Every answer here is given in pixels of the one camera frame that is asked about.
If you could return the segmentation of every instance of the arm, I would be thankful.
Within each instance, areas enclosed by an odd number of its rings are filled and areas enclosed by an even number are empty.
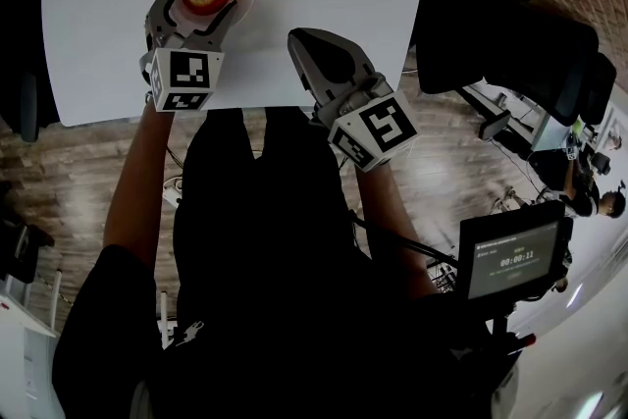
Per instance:
[[[418,240],[399,195],[391,165],[380,166],[369,173],[356,170],[356,173],[364,219],[400,236]],[[373,260],[379,263],[402,297],[415,300],[438,292],[430,280],[423,255],[377,236],[368,235],[368,239]]]
[[[124,247],[150,271],[155,268],[164,164],[174,114],[144,108],[105,224],[104,246]]]
[[[129,417],[133,391],[161,354],[155,281],[166,142],[172,114],[144,108],[105,225],[98,262],[55,351],[52,381],[67,417]],[[112,312],[116,323],[111,323]]]
[[[573,187],[573,170],[574,170],[574,162],[569,161],[569,166],[567,167],[567,175],[565,176],[565,184],[562,188],[565,195],[570,199],[574,200],[576,197],[576,189]]]

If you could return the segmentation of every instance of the black shirt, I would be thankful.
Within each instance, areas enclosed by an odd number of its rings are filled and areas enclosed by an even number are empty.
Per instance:
[[[593,183],[593,186],[589,188],[586,181],[574,176],[573,187],[576,189],[576,197],[571,200],[566,195],[561,195],[560,200],[580,217],[596,215],[600,206],[600,190],[598,186]]]
[[[157,418],[457,406],[457,360],[417,304],[387,303],[368,272],[341,263],[315,283],[273,280],[243,295],[203,295],[210,285],[180,295],[187,319],[164,351],[151,272],[121,247],[103,250],[55,354],[67,417],[127,418],[141,381]]]

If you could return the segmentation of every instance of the screen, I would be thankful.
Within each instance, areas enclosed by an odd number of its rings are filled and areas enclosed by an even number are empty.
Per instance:
[[[469,298],[542,278],[550,272],[558,223],[475,245]]]

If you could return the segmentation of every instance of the cable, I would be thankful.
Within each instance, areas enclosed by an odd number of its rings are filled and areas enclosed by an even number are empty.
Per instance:
[[[169,185],[170,182],[174,181],[175,183],[173,183],[174,187],[178,190],[182,189],[182,181],[183,181],[183,176],[182,175],[176,175],[175,177],[170,177],[169,179],[167,179],[164,182],[164,188],[166,188],[166,185]]]
[[[537,189],[537,186],[534,185],[534,182],[532,182],[532,177],[530,177],[530,172],[528,171],[528,166],[530,165],[530,158],[532,157],[532,154],[534,154],[534,152],[530,152],[530,155],[526,158],[526,173],[528,174],[528,180],[530,181],[530,183],[532,184],[532,186],[534,187],[535,191],[541,195],[541,191]]]
[[[172,150],[170,150],[170,147],[169,147],[168,145],[166,145],[166,150],[167,150],[167,151],[168,151],[168,153],[170,154],[170,157],[172,157],[172,158],[173,158],[173,161],[175,161],[175,164],[176,164],[177,166],[179,166],[181,169],[183,169],[183,162],[181,161],[181,159],[179,159],[179,158],[175,155],[175,153],[174,153]]]
[[[420,242],[413,241],[412,239],[408,239],[407,237],[400,236],[392,231],[388,231],[387,229],[383,229],[379,226],[375,226],[373,224],[368,224],[361,220],[353,210],[349,211],[349,215],[351,220],[360,226],[361,228],[366,229],[367,232],[376,233],[381,236],[386,236],[393,240],[396,240],[403,244],[406,248],[411,249],[412,251],[416,251],[417,253],[421,253],[423,255],[427,255],[428,257],[432,257],[436,260],[440,260],[441,262],[445,262],[452,267],[458,268],[458,261],[444,253],[431,248],[430,246],[426,246],[425,244],[421,244]]]
[[[54,289],[52,288],[52,285],[50,285],[43,276],[41,276],[37,271],[35,271],[35,274],[37,275],[37,277],[39,278],[39,280],[44,283],[48,289],[50,291],[54,291]],[[66,302],[70,307],[73,307],[75,304],[71,301],[68,300],[62,293],[59,292],[59,298],[61,298],[61,300],[63,300],[64,302]]]
[[[528,112],[526,112],[523,116],[521,116],[520,118],[516,118],[517,121],[523,121],[523,118],[526,117],[528,114],[530,114],[530,112],[532,112],[532,109],[530,109]]]
[[[515,167],[517,168],[517,170],[519,170],[521,172],[521,175],[523,175],[526,179],[528,179],[528,182],[530,182],[532,184],[532,187],[534,188],[534,190],[537,192],[537,194],[540,194],[541,191],[537,189],[537,186],[534,185],[534,182],[532,182],[532,178],[530,178],[530,175],[526,175],[525,173],[523,173],[523,170],[519,167],[519,165],[517,163],[515,163],[512,158],[506,154],[500,147],[499,145],[497,145],[493,139],[491,139],[491,143],[499,150],[499,152],[501,152],[504,156],[506,156],[508,158],[508,160],[515,165]],[[526,171],[528,171],[528,159],[526,159]]]

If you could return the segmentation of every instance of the black chair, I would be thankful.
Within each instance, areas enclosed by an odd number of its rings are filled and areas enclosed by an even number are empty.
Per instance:
[[[610,158],[600,152],[596,152],[591,157],[591,167],[600,175],[608,175],[610,173]]]
[[[41,29],[41,0],[0,0],[4,36],[0,116],[24,141],[59,122]]]
[[[35,277],[39,247],[54,246],[55,241],[39,227],[28,225],[4,204],[10,188],[10,183],[0,183],[0,278],[11,275],[29,284]]]
[[[430,94],[486,79],[527,96],[565,126],[602,121],[616,72],[593,28],[526,0],[420,0],[411,43]]]

